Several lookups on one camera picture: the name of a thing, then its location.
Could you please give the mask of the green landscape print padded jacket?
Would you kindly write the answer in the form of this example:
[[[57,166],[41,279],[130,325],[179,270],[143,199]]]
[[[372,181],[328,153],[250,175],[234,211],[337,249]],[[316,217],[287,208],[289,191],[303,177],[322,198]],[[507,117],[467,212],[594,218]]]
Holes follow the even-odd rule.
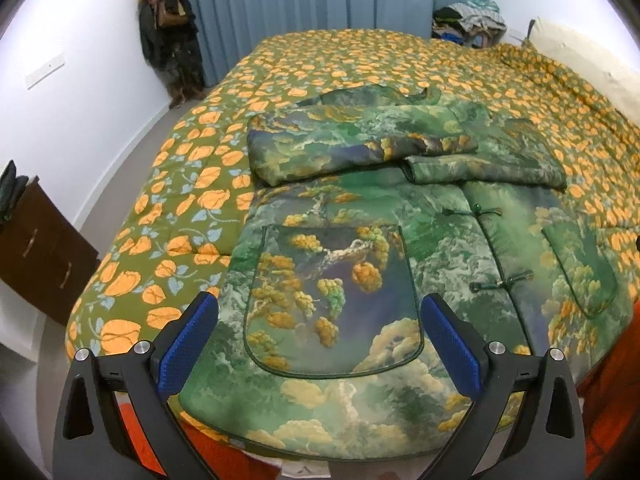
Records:
[[[469,402],[420,318],[429,294],[512,352],[562,350],[575,379],[631,321],[628,273],[527,119],[360,88],[255,116],[247,148],[257,192],[179,394],[244,445],[440,448]]]

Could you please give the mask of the clothes hanging on coat rack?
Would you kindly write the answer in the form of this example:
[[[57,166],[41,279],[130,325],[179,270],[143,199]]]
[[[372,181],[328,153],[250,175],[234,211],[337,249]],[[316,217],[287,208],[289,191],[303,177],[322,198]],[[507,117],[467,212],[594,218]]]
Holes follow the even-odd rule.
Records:
[[[203,59],[190,0],[139,0],[145,61],[163,79],[171,108],[204,96]]]

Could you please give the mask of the pile of clothes by bed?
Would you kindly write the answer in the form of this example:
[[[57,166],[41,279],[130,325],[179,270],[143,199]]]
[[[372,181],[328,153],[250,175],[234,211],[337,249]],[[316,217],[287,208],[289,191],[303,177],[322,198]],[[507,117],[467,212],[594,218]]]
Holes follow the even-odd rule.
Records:
[[[436,10],[432,37],[473,49],[493,47],[508,28],[492,0],[463,0]]]

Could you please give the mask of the orange fluffy garment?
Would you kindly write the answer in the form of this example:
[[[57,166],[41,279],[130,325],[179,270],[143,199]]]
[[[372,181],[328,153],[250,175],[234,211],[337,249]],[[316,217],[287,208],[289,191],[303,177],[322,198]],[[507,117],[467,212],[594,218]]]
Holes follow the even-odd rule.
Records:
[[[408,411],[405,418],[411,426],[427,424],[436,434],[434,445],[441,448],[462,421],[471,402],[465,396],[447,390],[442,398],[443,420],[433,418],[432,409],[420,392],[424,380],[430,376],[428,366],[413,360],[398,372],[405,381],[399,390],[382,393],[380,406],[386,408],[397,402]],[[329,419],[340,428],[364,430],[388,451],[396,443],[408,438],[408,430],[394,424],[367,425],[360,418],[352,398],[359,387],[372,384],[373,377],[360,377],[356,382],[331,379],[328,382],[310,382],[306,379],[273,376],[269,388],[258,388],[247,400],[231,412],[238,420],[250,408],[264,408],[270,401],[281,401],[292,408],[294,415],[285,419],[283,426],[288,439],[317,444],[328,433],[316,411],[326,408]],[[639,445],[639,322],[633,320],[614,344],[604,360],[589,373],[577,388],[584,401],[582,419],[586,428],[586,466],[588,474],[606,474],[623,454]],[[242,445],[218,428],[209,427],[201,417],[194,417],[178,401],[169,409],[178,418],[186,438],[199,452],[209,468],[221,479],[292,479],[296,466],[318,465],[326,469],[325,462],[310,456],[277,457],[273,452],[280,442],[274,432],[257,429],[250,434],[250,442]]]

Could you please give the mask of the dark brown wooden drawer cabinet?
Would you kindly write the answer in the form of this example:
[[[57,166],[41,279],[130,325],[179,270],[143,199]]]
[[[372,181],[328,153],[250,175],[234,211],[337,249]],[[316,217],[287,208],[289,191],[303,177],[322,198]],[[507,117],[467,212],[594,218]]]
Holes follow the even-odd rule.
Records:
[[[99,265],[98,251],[34,181],[1,225],[1,281],[58,324]]]

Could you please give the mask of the orange floral green duvet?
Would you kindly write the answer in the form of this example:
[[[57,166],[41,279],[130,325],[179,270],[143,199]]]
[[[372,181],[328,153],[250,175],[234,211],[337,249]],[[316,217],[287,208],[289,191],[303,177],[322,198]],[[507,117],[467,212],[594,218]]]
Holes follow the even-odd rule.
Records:
[[[311,30],[262,40],[172,128],[149,177],[70,312],[68,354],[128,350],[218,292],[250,209],[250,118],[336,89],[436,86],[530,119],[563,166],[564,200],[612,249],[624,309],[639,299],[639,129],[588,81],[532,44],[472,50],[387,30]]]

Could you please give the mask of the dark bag on cabinet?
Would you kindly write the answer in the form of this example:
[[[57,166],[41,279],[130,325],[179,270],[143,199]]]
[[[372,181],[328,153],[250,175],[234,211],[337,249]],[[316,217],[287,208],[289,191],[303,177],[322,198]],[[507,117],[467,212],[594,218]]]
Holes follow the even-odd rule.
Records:
[[[8,222],[13,211],[29,184],[29,177],[19,176],[15,162],[10,160],[4,168],[0,180],[0,223]]]

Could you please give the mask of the cream pillow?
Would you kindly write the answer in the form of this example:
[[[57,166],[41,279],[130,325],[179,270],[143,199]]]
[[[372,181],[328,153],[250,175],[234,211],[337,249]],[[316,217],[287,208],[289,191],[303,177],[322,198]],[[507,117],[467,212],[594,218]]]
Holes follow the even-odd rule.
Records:
[[[541,54],[566,65],[593,85],[636,126],[639,125],[639,70],[623,63],[576,32],[543,18],[529,22],[527,39]]]

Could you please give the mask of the white wall switch plate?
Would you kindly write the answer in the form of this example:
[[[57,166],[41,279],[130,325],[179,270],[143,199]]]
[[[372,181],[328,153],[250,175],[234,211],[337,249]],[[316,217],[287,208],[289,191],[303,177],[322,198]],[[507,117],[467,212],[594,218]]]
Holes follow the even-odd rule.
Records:
[[[32,79],[29,81],[29,84],[26,87],[26,89],[32,90],[33,88],[35,88],[35,86],[38,86],[38,84],[41,84],[44,80],[49,78],[51,75],[55,74],[58,70],[60,70],[64,66],[65,66],[65,62],[62,61],[62,62],[50,63],[46,66],[40,67],[38,72],[35,72],[35,75],[32,76]]]

